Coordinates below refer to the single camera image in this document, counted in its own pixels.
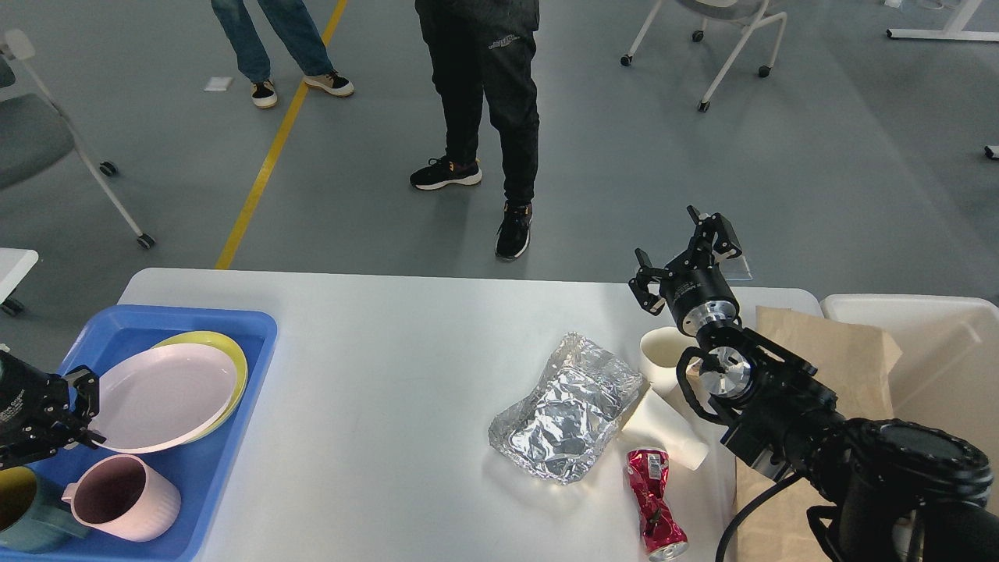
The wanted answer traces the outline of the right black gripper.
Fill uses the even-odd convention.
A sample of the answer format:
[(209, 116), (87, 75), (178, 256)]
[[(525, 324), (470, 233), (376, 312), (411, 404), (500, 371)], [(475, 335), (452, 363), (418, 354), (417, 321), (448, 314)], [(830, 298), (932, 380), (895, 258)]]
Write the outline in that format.
[[(701, 213), (693, 205), (688, 205), (686, 212), (695, 224), (686, 249), (686, 265), (691, 269), (653, 266), (649, 254), (636, 248), (638, 267), (629, 279), (629, 289), (650, 315), (659, 316), (670, 309), (675, 325), (686, 336), (696, 336), (713, 322), (740, 325), (738, 299), (718, 266), (745, 256), (738, 235), (720, 213)], [(660, 292), (651, 291), (652, 284), (660, 286)]]

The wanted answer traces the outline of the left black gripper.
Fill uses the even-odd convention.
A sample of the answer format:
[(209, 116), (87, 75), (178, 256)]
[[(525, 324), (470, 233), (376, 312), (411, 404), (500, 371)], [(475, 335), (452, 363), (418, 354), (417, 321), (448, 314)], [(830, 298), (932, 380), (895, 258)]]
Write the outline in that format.
[(106, 442), (99, 432), (63, 423), (67, 387), (73, 391), (72, 416), (90, 422), (100, 411), (99, 376), (77, 367), (63, 376), (43, 373), (1, 352), (1, 468), (10, 469), (55, 456), (83, 445), (97, 449)]

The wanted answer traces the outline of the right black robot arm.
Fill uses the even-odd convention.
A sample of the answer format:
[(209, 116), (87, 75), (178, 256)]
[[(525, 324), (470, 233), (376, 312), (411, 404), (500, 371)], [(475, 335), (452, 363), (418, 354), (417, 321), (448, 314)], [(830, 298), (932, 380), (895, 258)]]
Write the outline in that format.
[(628, 285), (643, 310), (670, 310), (695, 339), (675, 368), (690, 409), (727, 428), (722, 445), (772, 480), (728, 524), (715, 559), (753, 511), (806, 480), (827, 501), (806, 517), (832, 561), (995, 561), (988, 456), (943, 430), (840, 414), (809, 361), (743, 325), (720, 270), (742, 254), (731, 222), (686, 210), (695, 232), (684, 252), (657, 268), (636, 249)]

